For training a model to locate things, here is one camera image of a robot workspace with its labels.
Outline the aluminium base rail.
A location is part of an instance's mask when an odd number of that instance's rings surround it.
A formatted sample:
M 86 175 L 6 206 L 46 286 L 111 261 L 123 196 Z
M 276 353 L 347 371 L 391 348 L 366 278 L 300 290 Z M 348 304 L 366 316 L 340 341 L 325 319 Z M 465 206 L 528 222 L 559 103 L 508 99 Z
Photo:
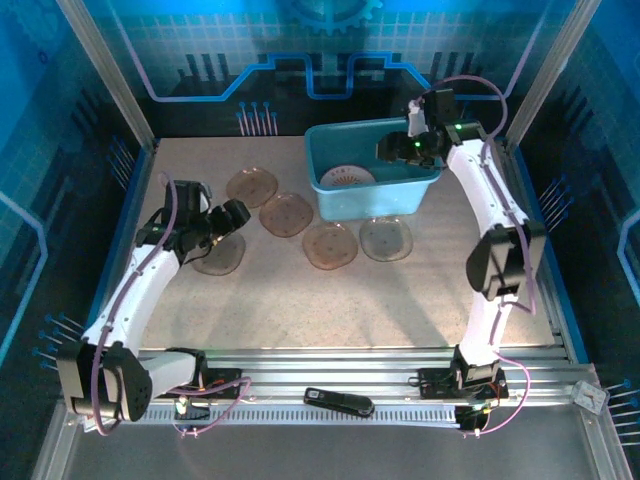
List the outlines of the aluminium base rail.
M 579 363 L 564 347 L 508 346 L 501 354 L 528 369 L 528 406 L 570 402 L 579 381 L 597 385 L 596 369 Z M 418 390 L 408 384 L 420 368 L 448 368 L 453 350 L 419 348 L 262 348 L 209 349 L 213 368 L 239 368 L 252 379 L 247 399 L 253 403 L 286 404 L 302 399 L 309 386 L 361 394 L 376 403 L 419 403 Z

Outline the black handheld device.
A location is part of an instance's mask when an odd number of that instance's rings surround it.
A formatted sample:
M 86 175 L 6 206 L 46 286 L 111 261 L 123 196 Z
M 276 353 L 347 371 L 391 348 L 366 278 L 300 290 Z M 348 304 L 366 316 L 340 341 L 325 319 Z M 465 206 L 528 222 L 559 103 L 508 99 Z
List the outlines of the black handheld device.
M 375 411 L 373 401 L 366 396 L 308 387 L 303 402 L 314 407 L 360 418 L 369 418 Z

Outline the aluminium side rail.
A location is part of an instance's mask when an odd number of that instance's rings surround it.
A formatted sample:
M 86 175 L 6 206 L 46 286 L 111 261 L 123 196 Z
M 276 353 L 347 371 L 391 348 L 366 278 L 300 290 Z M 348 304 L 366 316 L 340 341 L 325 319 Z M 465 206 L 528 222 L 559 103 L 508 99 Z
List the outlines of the aluminium side rail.
M 496 155 L 498 168 L 514 199 L 530 218 L 542 222 L 544 218 L 538 195 L 520 150 L 516 149 L 513 153 L 509 153 L 501 140 L 498 140 L 493 152 Z M 550 322 L 552 333 L 560 337 L 567 357 L 572 363 L 588 364 L 589 356 L 562 278 L 550 234 L 547 235 L 536 278 L 538 296 Z

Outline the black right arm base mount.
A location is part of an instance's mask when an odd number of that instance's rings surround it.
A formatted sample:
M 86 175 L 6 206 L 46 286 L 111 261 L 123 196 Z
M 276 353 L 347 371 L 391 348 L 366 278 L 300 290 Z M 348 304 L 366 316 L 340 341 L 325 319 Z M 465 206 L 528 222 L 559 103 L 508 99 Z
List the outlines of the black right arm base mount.
M 499 368 L 492 383 L 459 389 L 452 371 L 448 368 L 421 368 L 407 383 L 419 389 L 425 400 L 493 400 L 507 399 L 509 389 L 504 371 Z

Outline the white plate with red print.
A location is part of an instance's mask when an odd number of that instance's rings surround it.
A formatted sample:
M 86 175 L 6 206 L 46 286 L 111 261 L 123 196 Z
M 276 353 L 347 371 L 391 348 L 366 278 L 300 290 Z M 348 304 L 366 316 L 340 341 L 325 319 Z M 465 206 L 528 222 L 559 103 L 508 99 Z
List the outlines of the white plate with red print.
M 371 185 L 376 182 L 374 175 L 358 165 L 344 164 L 327 170 L 319 180 L 322 187 L 345 187 Z

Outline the small black controller board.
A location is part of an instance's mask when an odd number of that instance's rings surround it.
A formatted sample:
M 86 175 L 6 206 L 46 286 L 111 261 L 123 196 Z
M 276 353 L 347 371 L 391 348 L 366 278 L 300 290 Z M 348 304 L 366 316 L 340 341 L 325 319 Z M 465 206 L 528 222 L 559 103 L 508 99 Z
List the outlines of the small black controller board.
M 174 419 L 176 421 L 208 420 L 210 409 L 207 405 L 194 405 L 190 398 L 181 396 L 174 402 Z
M 463 432 L 482 431 L 489 423 L 492 408 L 486 406 L 456 406 L 455 421 Z

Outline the aluminium frame post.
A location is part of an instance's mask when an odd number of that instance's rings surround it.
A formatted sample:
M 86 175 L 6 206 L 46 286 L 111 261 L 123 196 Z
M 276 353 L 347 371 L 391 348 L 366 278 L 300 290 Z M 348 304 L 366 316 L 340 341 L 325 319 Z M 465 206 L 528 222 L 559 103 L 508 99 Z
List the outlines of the aluminium frame post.
M 547 53 L 532 85 L 505 135 L 513 153 L 524 139 L 543 103 L 563 72 L 602 0 L 575 0 L 574 6 Z
M 104 37 L 82 0 L 56 0 L 140 147 L 153 153 L 155 136 Z

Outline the transparent squarish plate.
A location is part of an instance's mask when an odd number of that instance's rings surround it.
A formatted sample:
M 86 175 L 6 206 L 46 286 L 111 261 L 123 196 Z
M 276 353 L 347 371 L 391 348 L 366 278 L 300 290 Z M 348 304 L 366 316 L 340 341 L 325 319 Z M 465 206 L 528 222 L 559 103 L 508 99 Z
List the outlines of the transparent squarish plate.
M 242 201 L 253 209 L 262 206 L 278 189 L 276 177 L 269 171 L 259 168 L 246 168 L 236 173 L 226 185 L 229 199 Z
M 403 260 L 414 246 L 409 226 L 399 217 L 368 219 L 360 226 L 359 239 L 365 255 L 377 262 Z
M 194 252 L 190 263 L 194 270 L 210 276 L 224 276 L 235 271 L 240 265 L 246 249 L 246 242 L 240 233 L 233 233 L 215 246 Z
M 262 226 L 279 238 L 290 238 L 299 234 L 311 223 L 313 216 L 311 205 L 296 193 L 275 195 L 259 212 Z
M 330 271 L 351 263 L 358 254 L 359 244 L 348 227 L 323 223 L 304 234 L 302 248 L 312 266 Z

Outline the teal plastic bin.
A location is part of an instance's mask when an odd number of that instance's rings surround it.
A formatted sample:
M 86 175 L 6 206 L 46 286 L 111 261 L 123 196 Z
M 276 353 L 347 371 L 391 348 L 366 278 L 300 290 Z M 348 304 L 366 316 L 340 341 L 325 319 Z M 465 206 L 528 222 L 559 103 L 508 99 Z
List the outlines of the teal plastic bin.
M 402 163 L 390 164 L 376 156 L 385 135 L 406 133 L 402 117 L 316 125 L 304 134 L 310 183 L 316 192 L 322 219 L 330 222 L 415 213 L 429 187 L 441 176 Z M 325 186 L 321 179 L 336 167 L 367 170 L 374 181 Z

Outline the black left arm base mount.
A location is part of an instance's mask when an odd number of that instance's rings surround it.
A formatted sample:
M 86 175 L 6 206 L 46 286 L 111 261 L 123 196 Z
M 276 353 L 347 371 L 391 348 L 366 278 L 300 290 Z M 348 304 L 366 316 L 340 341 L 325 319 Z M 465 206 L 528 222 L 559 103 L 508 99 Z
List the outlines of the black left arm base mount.
M 202 370 L 197 381 L 197 390 L 211 390 L 215 387 L 231 383 L 240 379 L 243 371 L 239 368 L 207 368 Z M 232 384 L 225 390 L 217 391 L 206 395 L 206 398 L 213 399 L 236 399 L 240 393 L 241 384 Z

